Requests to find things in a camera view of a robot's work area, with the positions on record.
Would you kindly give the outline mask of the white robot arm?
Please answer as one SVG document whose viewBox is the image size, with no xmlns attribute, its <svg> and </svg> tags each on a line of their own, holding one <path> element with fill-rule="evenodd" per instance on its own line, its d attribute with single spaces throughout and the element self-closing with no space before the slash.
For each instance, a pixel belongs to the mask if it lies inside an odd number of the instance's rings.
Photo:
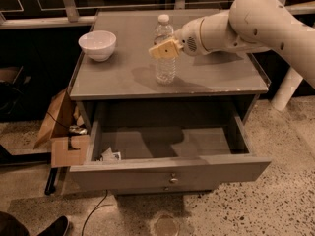
<svg viewBox="0 0 315 236">
<path fill-rule="evenodd" d="M 273 50 L 290 66 L 272 99 L 286 108 L 302 81 L 315 88 L 315 29 L 296 19 L 279 0 L 234 0 L 223 12 L 192 20 L 149 49 L 155 59 L 212 52 Z"/>
</svg>

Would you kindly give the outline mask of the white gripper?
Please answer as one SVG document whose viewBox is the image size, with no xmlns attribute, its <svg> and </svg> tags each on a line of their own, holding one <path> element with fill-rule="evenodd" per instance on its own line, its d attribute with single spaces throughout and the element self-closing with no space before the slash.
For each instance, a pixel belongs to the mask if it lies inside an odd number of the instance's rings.
<svg viewBox="0 0 315 236">
<path fill-rule="evenodd" d="M 206 17 L 194 19 L 174 33 L 174 37 L 154 45 L 149 54 L 155 59 L 176 58 L 182 51 L 189 56 L 206 55 L 207 48 L 207 21 Z"/>
</svg>

